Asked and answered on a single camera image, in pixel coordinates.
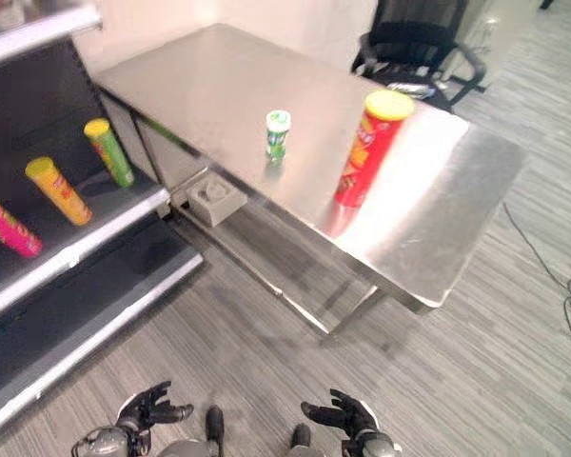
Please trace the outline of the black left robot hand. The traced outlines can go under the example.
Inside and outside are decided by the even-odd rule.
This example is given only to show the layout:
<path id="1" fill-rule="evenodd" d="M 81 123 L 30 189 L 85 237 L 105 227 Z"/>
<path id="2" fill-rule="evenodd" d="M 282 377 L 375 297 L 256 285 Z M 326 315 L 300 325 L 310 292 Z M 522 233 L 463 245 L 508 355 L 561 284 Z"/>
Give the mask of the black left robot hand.
<path id="1" fill-rule="evenodd" d="M 134 395 L 119 410 L 116 425 L 142 433 L 155 425 L 185 421 L 194 405 L 173 405 L 167 397 L 170 386 L 170 381 L 164 381 Z"/>

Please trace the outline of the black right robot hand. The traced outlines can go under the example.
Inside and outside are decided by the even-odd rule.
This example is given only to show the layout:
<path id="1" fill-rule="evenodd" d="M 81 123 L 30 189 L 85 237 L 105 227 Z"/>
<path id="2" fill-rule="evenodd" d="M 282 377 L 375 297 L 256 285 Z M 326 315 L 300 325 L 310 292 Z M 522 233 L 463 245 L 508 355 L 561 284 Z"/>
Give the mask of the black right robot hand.
<path id="1" fill-rule="evenodd" d="M 351 440 L 358 439 L 363 433 L 379 431 L 374 414 L 362 401 L 336 388 L 331 388 L 329 394 L 331 407 L 301 402 L 303 415 L 316 424 L 342 430 Z"/>

